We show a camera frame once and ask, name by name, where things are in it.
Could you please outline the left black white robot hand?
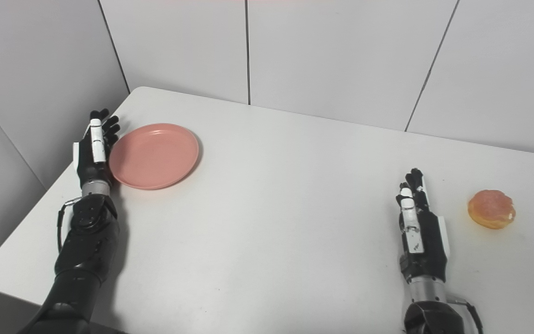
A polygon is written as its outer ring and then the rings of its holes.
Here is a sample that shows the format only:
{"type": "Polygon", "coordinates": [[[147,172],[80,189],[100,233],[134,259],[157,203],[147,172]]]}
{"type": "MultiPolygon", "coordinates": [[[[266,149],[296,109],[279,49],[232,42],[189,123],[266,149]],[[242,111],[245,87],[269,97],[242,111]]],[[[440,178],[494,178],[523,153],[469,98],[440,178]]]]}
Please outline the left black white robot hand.
{"type": "Polygon", "coordinates": [[[111,116],[108,109],[91,111],[82,139],[73,144],[73,163],[81,188],[95,181],[112,186],[108,159],[120,129],[119,117],[111,116]]]}

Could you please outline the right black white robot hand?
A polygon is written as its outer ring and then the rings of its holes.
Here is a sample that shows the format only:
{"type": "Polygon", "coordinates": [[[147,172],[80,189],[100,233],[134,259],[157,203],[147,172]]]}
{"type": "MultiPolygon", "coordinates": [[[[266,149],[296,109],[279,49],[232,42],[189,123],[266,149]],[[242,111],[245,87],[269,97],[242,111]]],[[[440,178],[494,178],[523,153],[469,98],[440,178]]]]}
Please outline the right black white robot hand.
{"type": "Polygon", "coordinates": [[[405,175],[396,196],[399,204],[399,229],[403,253],[399,267],[411,283],[417,277],[446,281],[446,267],[451,254],[445,220],[430,208],[424,174],[417,168],[405,175]]]}

